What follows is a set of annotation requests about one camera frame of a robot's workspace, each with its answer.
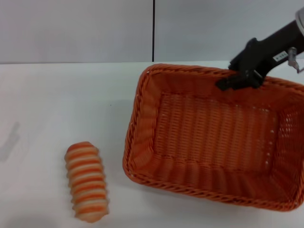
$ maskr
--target white table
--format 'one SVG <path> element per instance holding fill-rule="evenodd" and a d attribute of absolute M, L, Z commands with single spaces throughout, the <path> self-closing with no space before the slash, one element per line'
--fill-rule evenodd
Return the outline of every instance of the white table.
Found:
<path fill-rule="evenodd" d="M 228 62 L 192 62 L 227 67 Z M 303 228 L 304 206 L 280 213 L 141 186 L 122 169 L 140 73 L 151 63 L 0 65 L 1 228 Z M 286 64 L 270 75 L 304 84 Z M 101 150 L 110 214 L 74 218 L 64 155 L 88 140 Z"/>

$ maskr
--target white wall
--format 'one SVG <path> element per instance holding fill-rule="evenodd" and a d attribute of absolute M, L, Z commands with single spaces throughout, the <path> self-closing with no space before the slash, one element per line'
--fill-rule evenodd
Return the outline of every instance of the white wall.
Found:
<path fill-rule="evenodd" d="M 156 0 L 155 7 L 155 61 L 230 60 L 251 38 L 294 20 L 304 1 Z"/>
<path fill-rule="evenodd" d="M 152 0 L 0 0 L 0 63 L 152 59 Z"/>

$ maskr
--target dark vertical line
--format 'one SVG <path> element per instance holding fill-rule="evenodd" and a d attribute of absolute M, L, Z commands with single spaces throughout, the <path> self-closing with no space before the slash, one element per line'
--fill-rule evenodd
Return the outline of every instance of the dark vertical line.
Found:
<path fill-rule="evenodd" d="M 155 45 L 155 0 L 153 0 L 153 28 L 152 28 L 152 62 L 154 62 Z"/>

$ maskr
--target orange wicker basket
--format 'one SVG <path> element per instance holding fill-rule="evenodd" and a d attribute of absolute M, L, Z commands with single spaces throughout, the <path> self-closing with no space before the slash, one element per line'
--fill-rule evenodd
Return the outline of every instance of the orange wicker basket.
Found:
<path fill-rule="evenodd" d="M 133 181 L 199 198 L 289 211 L 303 202 L 304 86 L 266 77 L 220 91 L 233 71 L 158 64 L 141 75 L 125 140 Z"/>

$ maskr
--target orange and white striped object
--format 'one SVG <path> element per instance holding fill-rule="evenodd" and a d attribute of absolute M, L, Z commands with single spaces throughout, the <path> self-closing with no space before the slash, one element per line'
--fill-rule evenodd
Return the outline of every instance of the orange and white striped object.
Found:
<path fill-rule="evenodd" d="M 89 142 L 71 145 L 65 155 L 75 217 L 90 223 L 108 214 L 108 199 L 102 160 Z"/>

